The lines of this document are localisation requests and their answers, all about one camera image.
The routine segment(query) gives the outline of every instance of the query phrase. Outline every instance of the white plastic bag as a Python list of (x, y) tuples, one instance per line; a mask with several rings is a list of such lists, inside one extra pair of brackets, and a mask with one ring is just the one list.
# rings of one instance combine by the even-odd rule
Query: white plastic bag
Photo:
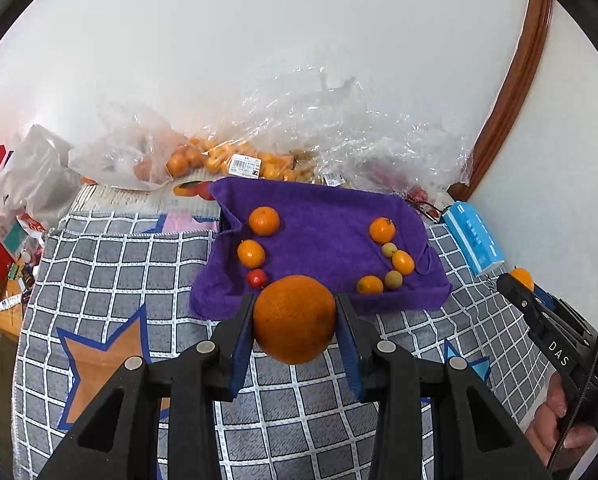
[(108, 134), (70, 150), (68, 167), (98, 184), (152, 191), (171, 182), (170, 156), (186, 137), (143, 105), (109, 103), (101, 111)]
[(0, 215), (17, 217), (26, 231), (56, 227), (81, 187), (67, 168), (71, 145), (37, 124), (0, 168)]

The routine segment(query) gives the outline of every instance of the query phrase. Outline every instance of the purple cloth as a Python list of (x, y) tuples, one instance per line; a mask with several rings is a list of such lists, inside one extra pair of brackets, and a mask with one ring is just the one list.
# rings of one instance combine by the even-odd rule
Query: purple cloth
[[(237, 246), (254, 238), (266, 251), (262, 268), (271, 282), (291, 274), (305, 274), (333, 294), (346, 293), (361, 316), (395, 310), (436, 309), (450, 294), (437, 253), (428, 245), (418, 214), (397, 196), (342, 187), (315, 186), (226, 177), (210, 186), (230, 229), (217, 235), (207, 265), (190, 293), (190, 310), (201, 319), (227, 319), (239, 308), (242, 294), (253, 292), (248, 269), (237, 259)], [(248, 217), (259, 206), (271, 206), (281, 228), (271, 237), (258, 237)], [(393, 242), (410, 253), (415, 272), (403, 285), (383, 294), (358, 294), (362, 276), (383, 276), (392, 269), (381, 245), (368, 234), (370, 222), (385, 216), (396, 224)]]

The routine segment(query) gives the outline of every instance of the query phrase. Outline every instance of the human hand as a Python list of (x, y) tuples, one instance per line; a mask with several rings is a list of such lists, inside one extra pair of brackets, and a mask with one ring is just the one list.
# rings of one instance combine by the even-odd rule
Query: human hand
[[(562, 377), (555, 372), (548, 383), (546, 402), (537, 408), (535, 418), (526, 430), (526, 438), (544, 465), (548, 464), (550, 454), (559, 439), (557, 420), (565, 416), (566, 411), (566, 393)], [(566, 436), (564, 449), (559, 453), (554, 469), (564, 469), (579, 462), (596, 438), (597, 432), (592, 426), (575, 424)]]

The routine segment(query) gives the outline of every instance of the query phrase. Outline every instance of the silver screw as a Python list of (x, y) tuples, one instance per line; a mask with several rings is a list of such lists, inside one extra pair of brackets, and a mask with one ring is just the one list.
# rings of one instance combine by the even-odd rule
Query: silver screw
[(454, 368), (455, 370), (465, 370), (466, 367), (468, 366), (468, 363), (466, 362), (466, 360), (463, 357), (451, 357), (448, 360), (448, 364), (450, 365), (451, 368)]
[(392, 341), (387, 341), (385, 339), (381, 340), (377, 343), (377, 350), (384, 353), (384, 354), (391, 354), (397, 349), (397, 345)]
[(212, 341), (201, 341), (201, 343), (197, 343), (197, 352), (200, 354), (209, 354), (214, 349), (215, 343)]
[(128, 370), (137, 370), (143, 364), (143, 359), (141, 359), (138, 355), (133, 355), (132, 357), (128, 357), (125, 360), (125, 367)]

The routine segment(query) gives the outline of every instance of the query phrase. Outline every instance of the plastic bag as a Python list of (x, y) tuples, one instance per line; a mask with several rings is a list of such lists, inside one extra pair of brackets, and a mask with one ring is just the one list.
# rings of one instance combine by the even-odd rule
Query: plastic bag
[(71, 145), (42, 126), (28, 134), (0, 167), (0, 215), (18, 218), (29, 234), (57, 226), (81, 188), (66, 167)]
[[(284, 171), (268, 176), (264, 160), (264, 178), (344, 182), (418, 200), (468, 182), (474, 136), (373, 110), (371, 96), (355, 77), (329, 88), (326, 70), (311, 66), (278, 73), (254, 88), (229, 127), (207, 127), (197, 136), (215, 144), (246, 145), (258, 156), (294, 157)], [(207, 169), (215, 170), (212, 165)]]
[(109, 104), (102, 113), (108, 134), (70, 150), (68, 167), (99, 184), (138, 191), (159, 189), (180, 176), (167, 165), (188, 139), (148, 108), (132, 109)]

